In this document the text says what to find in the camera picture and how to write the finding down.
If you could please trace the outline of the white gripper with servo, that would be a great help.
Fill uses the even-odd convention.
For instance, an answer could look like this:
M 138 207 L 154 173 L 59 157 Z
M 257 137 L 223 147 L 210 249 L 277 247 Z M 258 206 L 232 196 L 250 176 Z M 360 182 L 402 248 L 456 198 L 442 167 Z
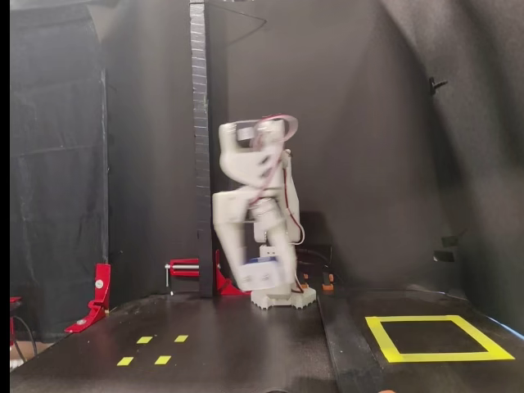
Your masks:
M 246 248 L 244 222 L 255 196 L 252 190 L 216 192 L 212 196 L 213 224 L 231 273 L 239 287 L 245 287 L 247 277 L 243 265 Z M 261 247 L 261 256 L 276 269 L 278 282 L 296 282 L 296 253 L 287 236 L 285 224 L 279 223 L 266 231 L 269 245 Z

